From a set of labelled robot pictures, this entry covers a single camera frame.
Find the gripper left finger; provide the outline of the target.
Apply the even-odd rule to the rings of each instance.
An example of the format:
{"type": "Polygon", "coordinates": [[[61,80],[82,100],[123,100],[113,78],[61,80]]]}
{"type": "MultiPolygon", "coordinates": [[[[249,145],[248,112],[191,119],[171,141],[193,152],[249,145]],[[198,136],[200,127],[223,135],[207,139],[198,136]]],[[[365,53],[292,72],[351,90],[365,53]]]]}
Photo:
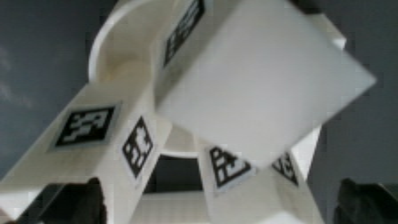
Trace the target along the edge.
{"type": "Polygon", "coordinates": [[[17,218],[17,224],[107,224],[98,178],[86,183],[52,183],[17,218]]]}

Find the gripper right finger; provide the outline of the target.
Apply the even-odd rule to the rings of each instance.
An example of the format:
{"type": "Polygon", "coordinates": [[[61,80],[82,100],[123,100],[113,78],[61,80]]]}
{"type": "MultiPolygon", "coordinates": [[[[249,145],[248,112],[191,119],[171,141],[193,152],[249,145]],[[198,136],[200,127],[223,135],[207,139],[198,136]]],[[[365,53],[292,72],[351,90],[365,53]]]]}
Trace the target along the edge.
{"type": "Polygon", "coordinates": [[[398,184],[342,180],[335,224],[398,224],[398,184]]]}

